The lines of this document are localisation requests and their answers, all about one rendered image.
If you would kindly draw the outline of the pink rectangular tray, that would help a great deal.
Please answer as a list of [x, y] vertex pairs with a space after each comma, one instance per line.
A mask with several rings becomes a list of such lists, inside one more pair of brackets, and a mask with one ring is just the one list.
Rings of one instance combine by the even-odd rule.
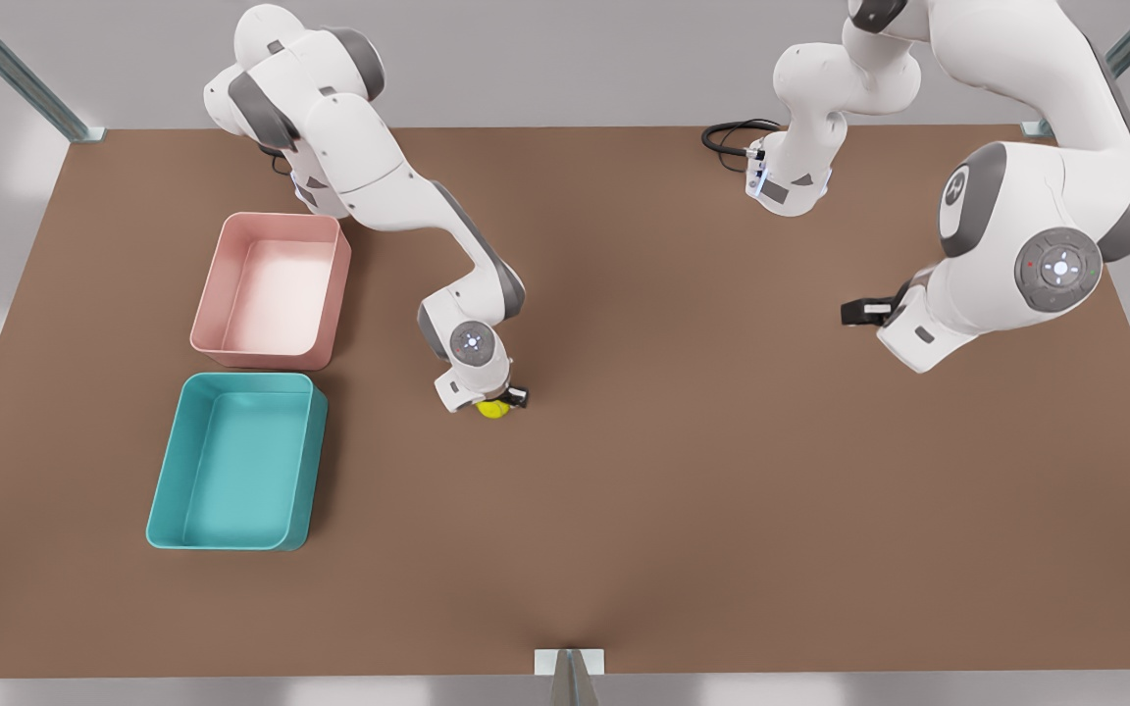
[[331, 216], [229, 215], [189, 345], [228, 368], [322, 371], [332, 360], [350, 261]]

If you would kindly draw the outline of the teal rectangular tray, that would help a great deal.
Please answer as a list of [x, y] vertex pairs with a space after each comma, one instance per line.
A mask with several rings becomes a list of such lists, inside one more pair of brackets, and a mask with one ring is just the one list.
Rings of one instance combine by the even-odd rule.
[[145, 540], [294, 551], [308, 540], [329, 402], [302, 374], [207, 372], [180, 390]]

